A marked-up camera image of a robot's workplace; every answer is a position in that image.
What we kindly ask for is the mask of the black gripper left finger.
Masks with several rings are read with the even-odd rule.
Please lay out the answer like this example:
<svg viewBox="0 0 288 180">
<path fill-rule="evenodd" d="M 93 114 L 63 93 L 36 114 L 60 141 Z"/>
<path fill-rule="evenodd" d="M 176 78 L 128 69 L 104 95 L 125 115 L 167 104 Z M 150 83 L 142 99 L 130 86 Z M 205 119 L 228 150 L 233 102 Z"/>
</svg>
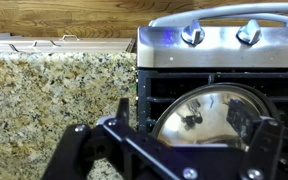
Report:
<svg viewBox="0 0 288 180">
<path fill-rule="evenodd" d="M 98 120 L 91 128 L 73 124 L 66 128 L 44 171 L 41 180 L 86 180 L 94 162 L 107 159 L 118 170 L 123 169 L 123 153 L 104 129 L 105 123 L 129 122 L 129 99 L 119 101 L 115 116 Z"/>
</svg>

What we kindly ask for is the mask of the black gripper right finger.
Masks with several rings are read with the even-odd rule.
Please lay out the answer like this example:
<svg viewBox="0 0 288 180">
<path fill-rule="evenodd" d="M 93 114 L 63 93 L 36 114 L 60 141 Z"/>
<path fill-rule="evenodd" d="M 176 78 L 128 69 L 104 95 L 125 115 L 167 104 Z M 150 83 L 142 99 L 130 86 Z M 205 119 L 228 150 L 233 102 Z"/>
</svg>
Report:
<svg viewBox="0 0 288 180">
<path fill-rule="evenodd" d="M 248 146 L 239 169 L 242 180 L 288 180 L 288 128 L 281 121 L 231 100 L 227 122 Z"/>
</svg>

